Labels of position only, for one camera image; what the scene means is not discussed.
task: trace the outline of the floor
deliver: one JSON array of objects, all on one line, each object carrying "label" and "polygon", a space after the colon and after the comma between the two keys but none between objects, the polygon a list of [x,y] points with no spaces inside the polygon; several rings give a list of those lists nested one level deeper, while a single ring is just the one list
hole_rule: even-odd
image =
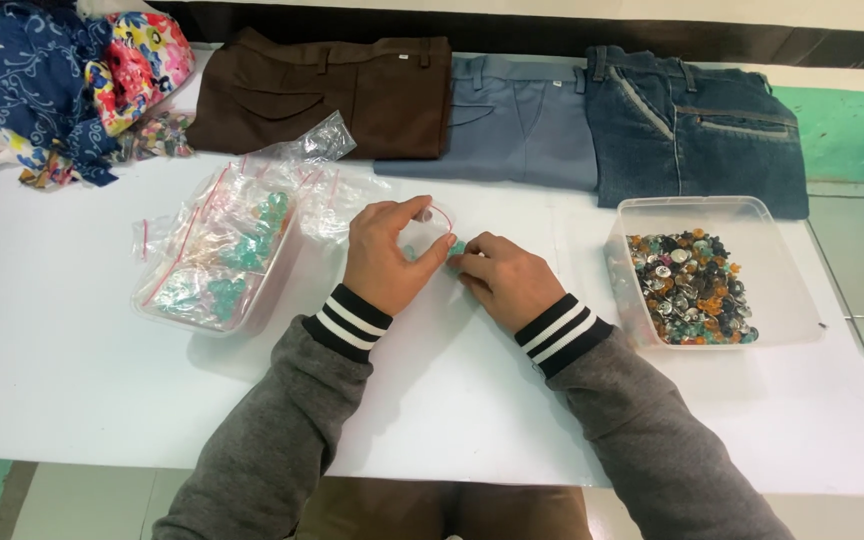
[{"label": "floor", "polygon": [[[855,196],[861,190],[838,186],[810,184],[810,192],[809,225],[856,343],[864,347],[864,197]],[[152,523],[168,511],[188,475],[0,461],[0,540],[151,538]],[[596,540],[642,538],[614,491],[586,488],[584,494]],[[799,540],[864,538],[864,497],[766,494],[766,499]]]}]

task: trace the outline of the folded pants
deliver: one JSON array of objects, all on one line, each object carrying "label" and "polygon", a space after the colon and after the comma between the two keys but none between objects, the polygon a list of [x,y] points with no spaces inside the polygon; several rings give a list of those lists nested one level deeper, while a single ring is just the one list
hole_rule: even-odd
[{"label": "folded pants", "polygon": [[295,540],[592,540],[578,487],[324,476]]},{"label": "folded pants", "polygon": [[762,75],[616,46],[585,54],[599,207],[637,197],[750,195],[775,217],[809,217],[799,124]]},{"label": "folded pants", "polygon": [[514,180],[591,191],[595,148],[579,66],[452,58],[452,111],[438,160],[378,160],[376,174]]},{"label": "folded pants", "polygon": [[197,150],[245,154],[339,111],[357,143],[350,158],[438,158],[451,57],[444,37],[279,45],[246,28],[206,65],[186,138]]}]

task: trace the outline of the gray sleeve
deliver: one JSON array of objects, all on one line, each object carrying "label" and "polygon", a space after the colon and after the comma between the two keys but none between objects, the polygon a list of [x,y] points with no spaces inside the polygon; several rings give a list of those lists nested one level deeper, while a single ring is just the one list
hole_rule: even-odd
[{"label": "gray sleeve", "polygon": [[729,460],[722,441],[692,416],[675,384],[638,356],[620,329],[546,385],[565,392],[646,540],[792,538]]},{"label": "gray sleeve", "polygon": [[293,319],[269,372],[205,443],[152,538],[279,540],[292,532],[373,371],[315,341],[304,319]]}]

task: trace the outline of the hand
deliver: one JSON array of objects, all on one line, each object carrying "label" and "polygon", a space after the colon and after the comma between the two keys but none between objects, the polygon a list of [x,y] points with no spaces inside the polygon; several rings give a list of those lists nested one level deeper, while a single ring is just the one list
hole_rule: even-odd
[{"label": "hand", "polygon": [[544,258],[491,232],[465,244],[465,252],[452,256],[448,265],[462,271],[462,285],[512,334],[566,296]]},{"label": "hand", "polygon": [[342,283],[390,316],[398,315],[446,262],[455,234],[440,237],[415,262],[396,245],[409,220],[432,203],[422,195],[406,202],[374,202],[355,216],[348,229],[348,264]]}]

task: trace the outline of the brown trousers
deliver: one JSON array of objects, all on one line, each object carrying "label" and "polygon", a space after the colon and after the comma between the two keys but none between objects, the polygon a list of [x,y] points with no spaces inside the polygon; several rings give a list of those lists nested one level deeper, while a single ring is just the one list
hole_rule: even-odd
[{"label": "brown trousers", "polygon": [[338,111],[357,143],[351,159],[436,159],[451,73],[444,37],[280,45],[246,28],[205,66],[185,136],[196,150],[246,154],[294,141]]},{"label": "brown trousers", "polygon": [[325,476],[295,540],[592,540],[578,487]]}]

